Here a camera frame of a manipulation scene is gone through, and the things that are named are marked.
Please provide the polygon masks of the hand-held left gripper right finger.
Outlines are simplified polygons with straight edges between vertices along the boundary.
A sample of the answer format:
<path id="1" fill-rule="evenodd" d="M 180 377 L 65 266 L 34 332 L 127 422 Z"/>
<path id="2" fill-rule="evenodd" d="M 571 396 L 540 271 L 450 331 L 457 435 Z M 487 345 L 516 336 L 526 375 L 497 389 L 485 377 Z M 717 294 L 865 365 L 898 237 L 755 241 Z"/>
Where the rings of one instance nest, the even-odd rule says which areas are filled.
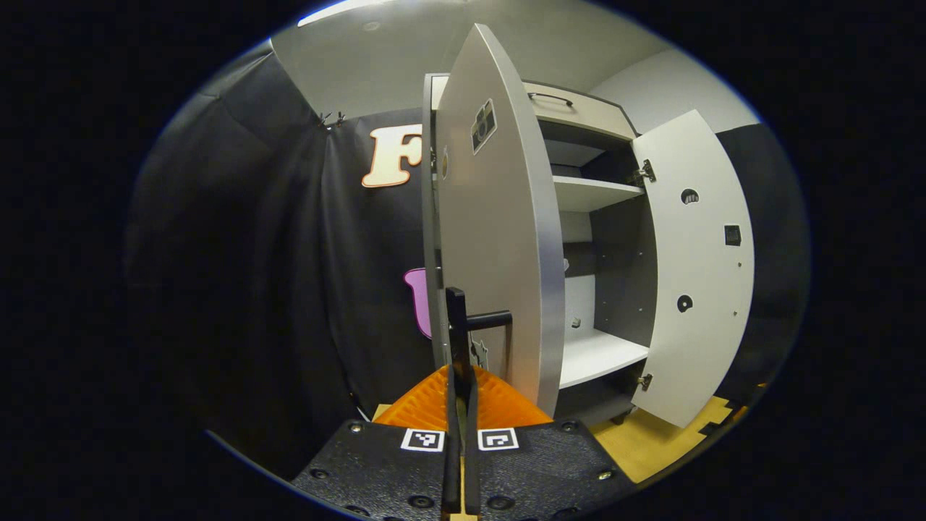
<path id="1" fill-rule="evenodd" d="M 472 369 L 463 451 L 463 510 L 479 520 L 578 520 L 638 487 L 574 418 L 555 420 Z"/>

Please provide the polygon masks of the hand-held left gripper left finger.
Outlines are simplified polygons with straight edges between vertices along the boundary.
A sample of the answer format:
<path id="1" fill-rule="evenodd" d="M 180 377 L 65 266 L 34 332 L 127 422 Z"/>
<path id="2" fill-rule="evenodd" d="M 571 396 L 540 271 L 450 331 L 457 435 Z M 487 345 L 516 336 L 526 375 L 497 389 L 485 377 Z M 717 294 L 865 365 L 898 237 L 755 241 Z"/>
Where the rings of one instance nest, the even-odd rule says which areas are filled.
<path id="1" fill-rule="evenodd" d="M 460 442 L 442 367 L 373 421 L 347 421 L 292 481 L 366 520 L 449 520 L 462 509 Z"/>

